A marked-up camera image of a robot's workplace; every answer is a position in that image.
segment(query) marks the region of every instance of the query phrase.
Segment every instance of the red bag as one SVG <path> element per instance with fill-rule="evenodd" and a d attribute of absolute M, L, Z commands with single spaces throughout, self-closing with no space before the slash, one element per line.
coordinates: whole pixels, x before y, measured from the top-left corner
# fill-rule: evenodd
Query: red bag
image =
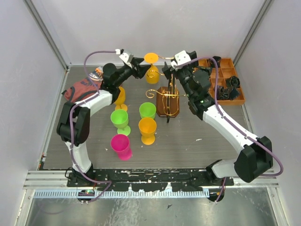
<path fill-rule="evenodd" d="M 102 67 L 98 67 L 89 74 L 89 77 L 93 80 L 93 82 L 100 89 L 100 85 L 103 81 L 102 78 L 103 69 Z M 65 90 L 62 94 L 66 98 L 66 100 L 75 103 L 77 101 L 86 99 L 96 93 L 96 87 L 90 82 L 88 78 L 84 78 L 71 86 L 68 90 Z"/>

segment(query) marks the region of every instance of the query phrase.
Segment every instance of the wall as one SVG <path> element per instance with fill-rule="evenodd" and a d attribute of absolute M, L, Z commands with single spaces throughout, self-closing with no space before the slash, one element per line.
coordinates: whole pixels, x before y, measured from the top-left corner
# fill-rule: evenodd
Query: wall
<path fill-rule="evenodd" d="M 292 225 L 301 223 L 300 11 L 300 1 L 274 1 L 237 66 L 253 129 L 284 165 L 278 180 Z"/>
<path fill-rule="evenodd" d="M 0 219 L 10 226 L 27 171 L 38 163 L 63 67 L 23 1 L 0 1 L 0 27 Z"/>
<path fill-rule="evenodd" d="M 234 58 L 264 0 L 34 0 L 64 58 L 82 65 L 90 52 L 124 48 L 143 57 Z M 113 54 L 88 64 L 120 63 Z"/>

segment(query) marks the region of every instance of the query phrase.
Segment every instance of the floor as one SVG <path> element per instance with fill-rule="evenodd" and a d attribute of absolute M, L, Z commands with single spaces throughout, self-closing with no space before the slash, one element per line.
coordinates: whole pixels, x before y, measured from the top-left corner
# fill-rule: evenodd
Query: floor
<path fill-rule="evenodd" d="M 72 67 L 65 88 L 69 88 L 84 77 L 83 67 Z M 87 149 L 95 168 L 204 168 L 217 159 L 227 160 L 237 157 L 237 153 L 226 139 L 190 112 L 186 97 L 180 98 L 180 113 L 176 118 L 171 118 L 169 124 L 166 123 L 166 118 L 156 115 L 156 141 L 150 146 L 144 145 L 138 129 L 139 106 L 144 102 L 155 103 L 156 99 L 147 98 L 145 92 L 161 86 L 167 86 L 164 76 L 155 85 L 148 84 L 145 78 L 136 80 L 133 77 L 123 83 L 126 90 L 125 104 L 128 106 L 129 126 L 132 130 L 129 138 L 133 157 L 129 161 L 121 161 L 110 147 L 111 138 L 117 134 L 110 121 L 110 114 L 115 105 L 110 105 L 93 115 Z M 180 93 L 184 93 L 180 86 L 178 89 Z M 62 97 L 48 146 L 45 169 L 66 169 L 71 166 L 68 148 L 56 134 L 64 102 L 65 99 Z M 225 106 L 224 110 L 246 128 L 240 106 Z"/>
<path fill-rule="evenodd" d="M 266 188 L 229 188 L 207 198 L 34 199 L 26 226 L 276 226 Z"/>

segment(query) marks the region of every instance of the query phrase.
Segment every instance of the pink cup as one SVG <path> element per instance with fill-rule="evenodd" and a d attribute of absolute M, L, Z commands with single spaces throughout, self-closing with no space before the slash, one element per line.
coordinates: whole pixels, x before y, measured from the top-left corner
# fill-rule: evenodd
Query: pink cup
<path fill-rule="evenodd" d="M 111 140 L 111 147 L 123 161 L 129 160 L 133 155 L 130 147 L 130 140 L 126 135 L 115 135 Z"/>

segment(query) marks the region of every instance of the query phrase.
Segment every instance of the orange wooden crate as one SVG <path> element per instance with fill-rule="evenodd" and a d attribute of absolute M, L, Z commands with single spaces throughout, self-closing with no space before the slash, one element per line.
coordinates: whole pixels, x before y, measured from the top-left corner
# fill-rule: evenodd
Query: orange wooden crate
<path fill-rule="evenodd" d="M 199 60 L 198 65 L 203 67 L 210 67 L 210 63 L 206 59 Z M 226 87 L 226 79 L 230 78 L 233 75 L 238 77 L 238 75 L 231 58 L 222 58 L 220 65 L 221 67 L 218 69 L 217 84 L 219 86 Z M 211 87 L 209 89 L 209 93 L 214 98 L 215 68 L 212 69 L 212 73 L 210 75 L 210 81 L 211 81 Z M 238 88 L 238 91 L 240 94 L 239 97 L 237 97 L 235 100 L 218 100 L 218 103 L 220 105 L 243 105 L 246 100 L 241 86 L 240 88 Z"/>

